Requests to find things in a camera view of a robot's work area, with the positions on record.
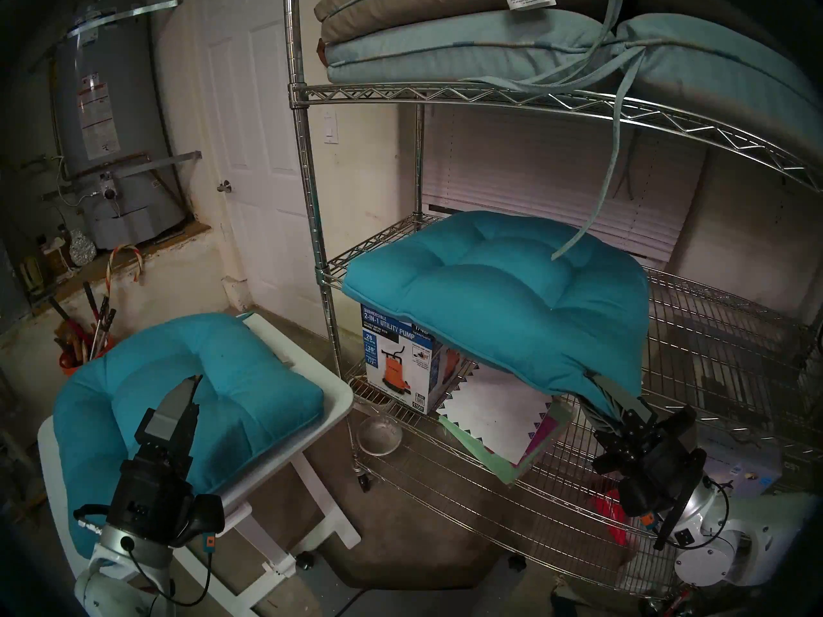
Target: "chrome shelf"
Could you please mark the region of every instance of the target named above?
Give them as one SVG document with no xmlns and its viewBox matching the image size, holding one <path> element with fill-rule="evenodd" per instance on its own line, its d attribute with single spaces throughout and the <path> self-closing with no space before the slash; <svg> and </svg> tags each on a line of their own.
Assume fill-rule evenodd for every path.
<svg viewBox="0 0 823 617">
<path fill-rule="evenodd" d="M 392 416 L 406 431 L 392 454 L 358 457 L 373 476 L 469 531 L 560 573 L 640 595 L 663 596 L 673 589 L 674 549 L 657 552 L 654 536 L 646 530 L 595 511 L 596 499 L 614 504 L 616 482 L 592 471 L 599 445 L 572 398 L 563 398 L 577 413 L 565 434 L 521 479 L 506 486 L 436 416 L 422 416 L 383 394 L 368 385 L 363 373 L 361 363 L 348 375 L 356 402 Z"/>
<path fill-rule="evenodd" d="M 354 258 L 438 219 L 407 216 L 334 257 L 323 278 L 341 289 Z M 643 393 L 648 403 L 660 410 L 689 404 L 703 424 L 778 443 L 784 454 L 803 462 L 823 457 L 823 433 L 812 421 L 823 397 L 823 364 L 806 359 L 802 367 L 813 344 L 808 329 L 728 292 L 651 268 L 646 273 Z M 805 480 L 795 485 L 809 487 Z"/>
<path fill-rule="evenodd" d="M 611 120 L 614 94 L 575 91 L 569 94 L 529 94 L 475 83 L 388 83 L 293 85 L 295 104 L 470 104 L 495 108 L 541 110 Z M 797 156 L 739 128 L 677 108 L 632 97 L 623 100 L 620 120 L 644 128 L 730 150 L 815 192 L 823 191 L 823 173 Z"/>
</svg>

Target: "metal bowl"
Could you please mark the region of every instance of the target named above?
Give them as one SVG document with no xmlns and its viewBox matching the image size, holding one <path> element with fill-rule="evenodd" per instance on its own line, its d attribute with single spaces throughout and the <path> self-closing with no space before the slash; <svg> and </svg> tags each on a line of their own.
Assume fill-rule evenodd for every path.
<svg viewBox="0 0 823 617">
<path fill-rule="evenodd" d="M 388 416 L 367 418 L 357 428 L 357 442 L 371 456 L 387 456 L 400 446 L 402 439 L 400 425 Z"/>
</svg>

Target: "light switch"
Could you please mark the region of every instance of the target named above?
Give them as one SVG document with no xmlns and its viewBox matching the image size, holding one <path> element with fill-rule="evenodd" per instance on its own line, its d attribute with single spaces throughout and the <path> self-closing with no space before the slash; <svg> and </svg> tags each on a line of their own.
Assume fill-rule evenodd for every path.
<svg viewBox="0 0 823 617">
<path fill-rule="evenodd" d="M 339 143 L 338 115 L 334 110 L 323 111 L 323 143 Z"/>
</svg>

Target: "shelf post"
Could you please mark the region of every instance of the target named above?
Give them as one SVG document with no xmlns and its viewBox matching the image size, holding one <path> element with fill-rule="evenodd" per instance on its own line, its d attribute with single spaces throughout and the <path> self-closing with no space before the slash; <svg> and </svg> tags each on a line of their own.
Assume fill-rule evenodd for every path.
<svg viewBox="0 0 823 617">
<path fill-rule="evenodd" d="M 423 123 L 426 109 L 423 104 L 415 106 L 414 126 L 414 216 L 417 221 L 415 231 L 423 221 Z"/>
<path fill-rule="evenodd" d="M 334 313 L 332 288 L 328 285 L 328 260 L 326 244 L 323 241 L 323 225 L 320 222 L 320 203 L 317 198 L 317 180 L 314 176 L 314 158 L 311 150 L 311 133 L 309 130 L 309 105 L 306 95 L 300 93 L 300 86 L 305 85 L 303 75 L 303 48 L 300 42 L 300 0 L 283 0 L 283 24 L 285 25 L 285 56 L 289 64 L 289 107 L 294 116 L 294 139 L 297 141 L 297 155 L 300 159 L 300 179 L 303 183 L 303 196 L 306 203 L 306 216 L 309 219 L 309 231 L 314 253 L 314 274 L 320 287 L 320 300 L 323 304 L 323 316 L 326 318 L 328 340 L 334 351 L 334 369 L 343 377 L 340 336 L 338 335 L 338 317 Z M 351 455 L 356 475 L 363 470 L 357 463 L 357 448 L 351 422 L 346 416 L 346 427 L 351 444 Z"/>
</svg>

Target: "teal cushion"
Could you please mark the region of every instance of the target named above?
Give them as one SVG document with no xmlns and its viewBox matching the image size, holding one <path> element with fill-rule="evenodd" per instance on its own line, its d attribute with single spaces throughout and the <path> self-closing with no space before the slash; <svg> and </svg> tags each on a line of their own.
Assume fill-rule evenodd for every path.
<svg viewBox="0 0 823 617">
<path fill-rule="evenodd" d="M 323 414 L 323 391 L 287 369 L 238 318 L 205 313 L 132 335 L 80 368 L 54 404 L 69 527 L 84 557 L 97 537 L 72 512 L 111 502 L 120 463 L 138 450 L 134 432 L 146 409 L 156 409 L 194 374 L 203 375 L 187 478 L 196 494 L 219 492 L 257 456 Z"/>
<path fill-rule="evenodd" d="M 460 212 L 355 258 L 343 292 L 409 320 L 549 394 L 586 397 L 608 416 L 590 369 L 640 395 L 648 282 L 627 253 L 554 220 Z"/>
<path fill-rule="evenodd" d="M 663 41 L 644 44 L 629 91 L 633 96 L 742 128 L 823 165 L 823 100 L 800 68 L 782 55 L 686 15 L 641 15 L 621 23 L 616 37 L 620 42 Z M 622 43 L 612 46 L 614 54 L 622 50 Z"/>
<path fill-rule="evenodd" d="M 542 8 L 492 11 L 391 28 L 326 47 L 332 83 L 458 81 L 498 76 L 521 80 L 582 56 L 600 22 Z M 588 69 L 608 59 L 598 51 Z"/>
</svg>

